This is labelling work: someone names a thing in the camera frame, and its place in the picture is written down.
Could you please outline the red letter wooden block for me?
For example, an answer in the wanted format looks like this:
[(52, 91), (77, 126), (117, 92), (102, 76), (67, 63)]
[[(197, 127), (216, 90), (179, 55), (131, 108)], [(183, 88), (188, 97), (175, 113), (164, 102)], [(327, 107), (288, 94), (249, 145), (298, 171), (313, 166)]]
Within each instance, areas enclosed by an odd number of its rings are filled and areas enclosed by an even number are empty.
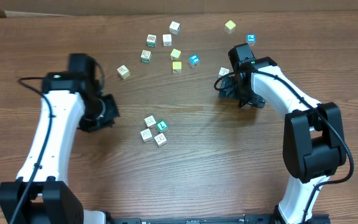
[(146, 117), (146, 118), (144, 119), (144, 121), (145, 121), (145, 123), (146, 123), (146, 125), (147, 125), (148, 128), (154, 128), (155, 125), (157, 124), (155, 118), (154, 118), (152, 115)]

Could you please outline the red K wooden block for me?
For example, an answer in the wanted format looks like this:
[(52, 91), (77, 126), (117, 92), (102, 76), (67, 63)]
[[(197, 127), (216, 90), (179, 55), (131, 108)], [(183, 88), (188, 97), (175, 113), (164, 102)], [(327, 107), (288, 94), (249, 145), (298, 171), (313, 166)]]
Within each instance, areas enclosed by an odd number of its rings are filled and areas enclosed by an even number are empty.
[(147, 141), (150, 141), (153, 139), (153, 135), (152, 135), (152, 132), (149, 128), (143, 130), (140, 132), (140, 135), (143, 139), (144, 142), (147, 142)]

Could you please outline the green top wooden block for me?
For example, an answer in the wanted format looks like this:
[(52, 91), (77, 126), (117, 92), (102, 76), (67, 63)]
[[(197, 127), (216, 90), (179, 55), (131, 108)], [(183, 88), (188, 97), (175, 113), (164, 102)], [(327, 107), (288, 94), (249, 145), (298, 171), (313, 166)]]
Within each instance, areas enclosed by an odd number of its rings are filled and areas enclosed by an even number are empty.
[(168, 124), (164, 120), (161, 120), (156, 124), (156, 127), (159, 133), (164, 133), (168, 129)]

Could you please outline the plain white wooden block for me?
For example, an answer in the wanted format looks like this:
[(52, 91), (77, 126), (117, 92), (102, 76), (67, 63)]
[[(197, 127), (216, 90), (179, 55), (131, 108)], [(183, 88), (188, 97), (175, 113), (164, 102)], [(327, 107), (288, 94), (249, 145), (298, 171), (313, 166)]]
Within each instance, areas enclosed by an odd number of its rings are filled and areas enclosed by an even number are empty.
[(154, 137), (154, 139), (155, 139), (155, 142), (157, 143), (158, 147), (161, 147), (167, 143), (167, 139), (166, 139), (164, 133), (160, 133), (160, 134), (156, 135)]

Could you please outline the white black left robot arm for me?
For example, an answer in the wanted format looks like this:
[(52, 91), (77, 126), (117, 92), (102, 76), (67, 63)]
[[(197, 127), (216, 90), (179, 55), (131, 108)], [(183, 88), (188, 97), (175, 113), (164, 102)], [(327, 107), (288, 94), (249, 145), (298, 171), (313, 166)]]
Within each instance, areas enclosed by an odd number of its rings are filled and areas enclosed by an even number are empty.
[(110, 223), (108, 212), (83, 208), (68, 187), (68, 165), (77, 130), (111, 127), (119, 116), (112, 95), (93, 72), (51, 72), (41, 79), (40, 119), (15, 181), (0, 184), (8, 223)]

